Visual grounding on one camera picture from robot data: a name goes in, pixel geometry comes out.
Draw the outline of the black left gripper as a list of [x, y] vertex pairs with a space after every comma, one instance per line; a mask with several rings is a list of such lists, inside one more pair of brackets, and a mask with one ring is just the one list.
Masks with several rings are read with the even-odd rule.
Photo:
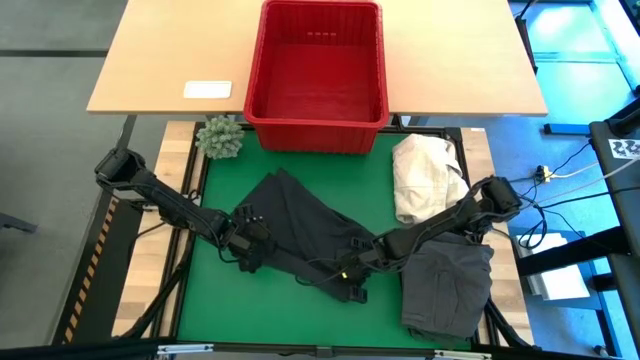
[[225, 248], [236, 258], [242, 272], [255, 273], [271, 255], [271, 232], [251, 204], [234, 209], [224, 239]]

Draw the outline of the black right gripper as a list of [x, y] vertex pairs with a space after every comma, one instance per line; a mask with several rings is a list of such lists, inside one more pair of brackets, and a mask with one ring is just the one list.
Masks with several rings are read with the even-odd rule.
[[349, 287], [349, 300], [366, 304], [368, 292], [360, 285], [373, 272], [386, 271], [389, 268], [389, 258], [381, 244], [371, 244], [366, 239], [352, 237], [350, 248], [342, 251], [342, 280], [351, 285], [358, 285]]

